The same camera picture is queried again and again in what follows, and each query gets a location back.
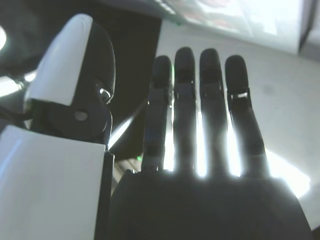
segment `black finger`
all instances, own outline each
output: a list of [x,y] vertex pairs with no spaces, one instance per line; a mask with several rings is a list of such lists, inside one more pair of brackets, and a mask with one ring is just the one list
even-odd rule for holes
[[215,49],[206,49],[200,57],[200,98],[207,169],[226,174],[228,123],[220,59]]
[[167,56],[154,60],[152,79],[146,109],[142,171],[156,171],[163,168],[167,111],[172,85],[172,66]]
[[265,145],[252,109],[247,68],[235,55],[225,62],[225,81],[231,122],[242,162],[242,175],[269,176]]
[[183,47],[174,60],[174,169],[193,170],[197,159],[195,58],[192,50]]

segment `back of robotic hand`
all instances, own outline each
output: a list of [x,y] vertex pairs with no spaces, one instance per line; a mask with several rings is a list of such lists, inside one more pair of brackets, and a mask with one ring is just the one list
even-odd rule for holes
[[[168,57],[154,61],[142,170],[127,171],[110,199],[113,48],[91,17],[73,17],[37,69],[26,113],[6,114],[20,127],[7,127],[0,138],[0,238],[312,239],[296,197],[270,177],[244,60],[231,56],[225,63],[241,177],[228,168],[218,53],[205,50],[199,67],[205,154],[196,150],[195,61],[185,47],[176,53],[174,71]],[[174,170],[168,171],[165,138],[173,110]],[[199,156],[207,162],[205,177],[196,174]]]

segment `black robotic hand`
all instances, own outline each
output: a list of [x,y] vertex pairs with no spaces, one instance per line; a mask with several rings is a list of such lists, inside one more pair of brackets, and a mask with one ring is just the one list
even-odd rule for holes
[[[160,56],[154,61],[141,172],[128,170],[111,197],[109,239],[312,239],[298,200],[281,179],[270,176],[245,61],[234,55],[225,63],[241,177],[229,173],[228,122],[217,51],[202,52],[199,67],[206,176],[196,174],[195,60],[192,50],[184,47],[175,56],[174,87],[170,59]],[[174,108],[174,171],[163,168],[170,107]]]

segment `robotic hand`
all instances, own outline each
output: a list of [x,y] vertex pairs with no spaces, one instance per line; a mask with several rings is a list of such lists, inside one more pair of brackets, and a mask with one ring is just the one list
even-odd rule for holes
[[[207,49],[200,58],[206,177],[195,171],[195,60],[190,48],[176,53],[174,87],[172,74],[168,57],[155,59],[141,172],[128,170],[110,198],[113,48],[91,17],[73,17],[52,42],[28,89],[26,113],[18,119],[31,119],[27,129],[9,126],[0,137],[0,239],[311,240],[298,200],[282,180],[270,176],[244,60],[231,56],[225,63],[241,177],[228,170],[218,53]],[[174,171],[163,168],[170,107]]]

